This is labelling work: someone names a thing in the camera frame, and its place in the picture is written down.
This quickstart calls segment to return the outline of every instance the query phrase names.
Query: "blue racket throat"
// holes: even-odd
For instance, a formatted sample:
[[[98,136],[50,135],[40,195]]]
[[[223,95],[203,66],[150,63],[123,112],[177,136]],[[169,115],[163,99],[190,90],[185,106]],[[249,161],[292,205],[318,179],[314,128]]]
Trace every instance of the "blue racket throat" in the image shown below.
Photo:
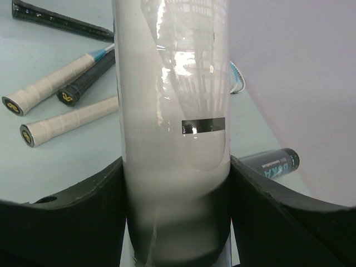
[[[90,52],[88,54],[94,58],[95,62],[98,62],[100,59],[102,59],[105,56],[106,50],[100,49],[97,51]]]
[[[243,78],[242,74],[240,73],[238,68],[235,66],[235,64],[230,62],[230,67],[231,67],[230,93],[232,93],[232,94],[240,93],[243,90],[245,90],[245,85],[246,85],[245,79]]]

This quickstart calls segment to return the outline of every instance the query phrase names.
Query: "white wall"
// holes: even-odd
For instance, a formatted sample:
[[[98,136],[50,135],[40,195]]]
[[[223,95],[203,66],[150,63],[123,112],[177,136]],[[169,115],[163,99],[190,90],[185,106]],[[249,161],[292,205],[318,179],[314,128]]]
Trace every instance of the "white wall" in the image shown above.
[[[310,193],[356,205],[356,1],[231,0],[230,25],[231,59]]]

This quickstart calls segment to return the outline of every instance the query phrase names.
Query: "racket grip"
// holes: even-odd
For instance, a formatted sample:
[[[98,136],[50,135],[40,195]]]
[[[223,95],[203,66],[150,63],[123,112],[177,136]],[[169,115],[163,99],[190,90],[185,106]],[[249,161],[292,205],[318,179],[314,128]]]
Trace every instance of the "racket grip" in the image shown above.
[[[115,64],[114,50],[106,54],[78,79],[57,92],[58,99],[68,107],[74,107],[83,94]]]
[[[18,116],[25,115],[31,108],[64,87],[94,64],[88,54],[78,58],[51,75],[40,79],[9,96],[2,97],[4,105]]]
[[[110,97],[47,120],[23,124],[21,136],[30,147],[36,147],[65,132],[114,113],[118,110],[118,97]]]
[[[12,0],[12,17],[36,22],[100,41],[113,42],[113,32],[74,18],[36,7],[20,0]]]

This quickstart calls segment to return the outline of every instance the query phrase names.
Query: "logo on end cap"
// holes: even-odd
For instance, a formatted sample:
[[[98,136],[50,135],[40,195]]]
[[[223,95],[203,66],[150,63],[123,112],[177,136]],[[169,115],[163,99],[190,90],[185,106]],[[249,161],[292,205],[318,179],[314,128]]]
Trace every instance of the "logo on end cap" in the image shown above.
[[[8,99],[5,100],[6,106],[7,108],[16,113],[16,114],[20,114],[20,110],[18,109],[18,107],[16,105],[14,105],[13,103],[11,103]]]
[[[67,96],[67,94],[64,93],[64,92],[62,92],[62,98],[67,102],[72,102],[73,101],[73,98],[70,97],[70,96]]]
[[[27,143],[31,144],[31,137],[28,135],[26,131],[22,131],[22,136]]]

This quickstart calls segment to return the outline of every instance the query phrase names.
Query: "black grip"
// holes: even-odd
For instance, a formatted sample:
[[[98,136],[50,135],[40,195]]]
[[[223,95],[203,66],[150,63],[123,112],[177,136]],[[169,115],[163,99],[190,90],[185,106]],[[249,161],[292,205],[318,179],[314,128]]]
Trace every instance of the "black grip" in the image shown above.
[[[74,18],[48,11],[20,0],[12,0],[12,17],[24,21],[36,22],[67,32],[94,38],[100,41],[113,42],[113,32]]]
[[[82,95],[114,64],[115,52],[112,50],[78,79],[58,90],[58,99],[68,107],[74,107]]]

